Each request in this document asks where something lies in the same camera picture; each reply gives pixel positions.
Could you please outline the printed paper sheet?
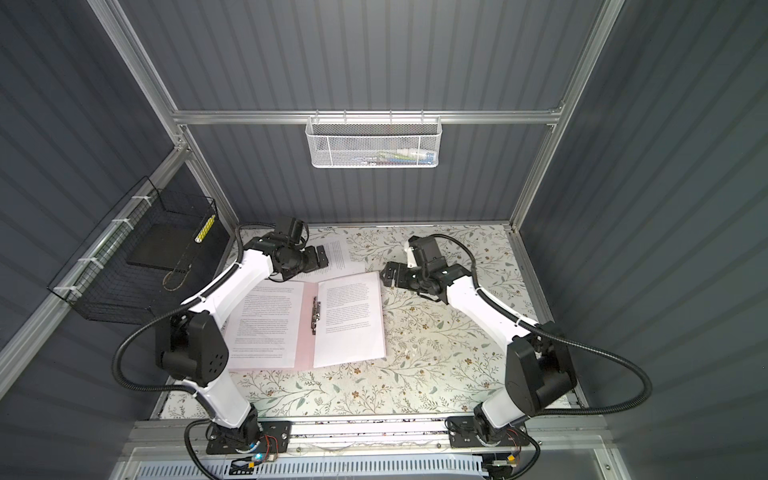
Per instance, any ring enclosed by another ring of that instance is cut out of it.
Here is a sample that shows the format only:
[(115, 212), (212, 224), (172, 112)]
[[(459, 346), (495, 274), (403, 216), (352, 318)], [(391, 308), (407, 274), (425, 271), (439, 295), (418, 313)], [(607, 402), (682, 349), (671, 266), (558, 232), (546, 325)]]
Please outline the printed paper sheet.
[(366, 272), (363, 262), (353, 261), (349, 246), (344, 237), (332, 235), (312, 243), (316, 249), (323, 247), (329, 265), (312, 273), (302, 273), (296, 277), (300, 282), (318, 283), (326, 280)]
[(228, 369), (292, 369), (304, 299), (300, 282), (265, 281), (251, 290), (227, 320)]

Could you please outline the pink file folder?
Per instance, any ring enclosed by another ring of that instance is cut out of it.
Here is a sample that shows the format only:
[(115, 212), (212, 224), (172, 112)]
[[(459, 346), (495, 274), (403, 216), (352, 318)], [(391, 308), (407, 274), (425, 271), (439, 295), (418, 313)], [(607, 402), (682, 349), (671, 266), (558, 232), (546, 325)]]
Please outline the pink file folder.
[(319, 369), (313, 366), (315, 349), (315, 326), (319, 314), (319, 303), (317, 300), (318, 284), (300, 282), (304, 285), (305, 299), (302, 307), (302, 317), (299, 327), (299, 338), (297, 343), (297, 357), (295, 366), (292, 369), (259, 369), (259, 370), (290, 370), (306, 371)]

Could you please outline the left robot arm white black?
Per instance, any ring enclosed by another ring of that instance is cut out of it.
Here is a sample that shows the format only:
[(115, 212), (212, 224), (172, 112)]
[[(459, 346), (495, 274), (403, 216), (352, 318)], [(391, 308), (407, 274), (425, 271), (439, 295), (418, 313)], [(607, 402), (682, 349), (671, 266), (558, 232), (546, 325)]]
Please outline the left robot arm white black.
[(188, 298), (168, 324), (156, 327), (156, 365), (203, 406), (214, 424), (254, 430), (258, 414), (227, 373), (229, 349), (221, 328), (246, 295), (273, 274), (289, 280), (328, 266), (323, 246), (249, 241), (230, 267)]

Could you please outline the printed paper sheets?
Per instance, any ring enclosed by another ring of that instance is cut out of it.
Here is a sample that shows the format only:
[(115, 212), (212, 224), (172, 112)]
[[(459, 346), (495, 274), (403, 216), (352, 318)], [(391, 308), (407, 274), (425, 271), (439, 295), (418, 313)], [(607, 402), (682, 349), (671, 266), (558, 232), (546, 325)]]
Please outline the printed paper sheets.
[(381, 282), (377, 273), (321, 282), (317, 300), (315, 368), (386, 356)]

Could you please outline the printed paper sheet back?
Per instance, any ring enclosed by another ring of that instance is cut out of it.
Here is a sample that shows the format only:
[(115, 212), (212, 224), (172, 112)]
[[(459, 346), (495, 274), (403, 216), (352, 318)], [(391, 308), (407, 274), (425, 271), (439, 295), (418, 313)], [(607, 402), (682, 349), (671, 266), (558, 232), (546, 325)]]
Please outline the printed paper sheet back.
[(300, 282), (318, 283), (326, 280), (366, 272), (363, 262), (353, 261), (349, 246), (344, 237), (332, 235), (312, 243), (316, 249), (323, 247), (329, 265), (312, 273), (302, 273), (296, 277)]

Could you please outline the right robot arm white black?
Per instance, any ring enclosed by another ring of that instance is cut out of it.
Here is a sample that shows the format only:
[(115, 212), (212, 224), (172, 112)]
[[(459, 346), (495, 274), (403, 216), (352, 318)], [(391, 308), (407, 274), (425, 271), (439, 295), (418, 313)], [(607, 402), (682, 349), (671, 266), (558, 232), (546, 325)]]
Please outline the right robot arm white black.
[(509, 319), (489, 305), (485, 290), (474, 285), (471, 272), (461, 265), (435, 270), (389, 262), (380, 272), (386, 287), (409, 290), (442, 302), (473, 320), (501, 349), (503, 386), (474, 409), (474, 431), (484, 442), (509, 425), (532, 418), (577, 385), (568, 347), (537, 335), (523, 322)]

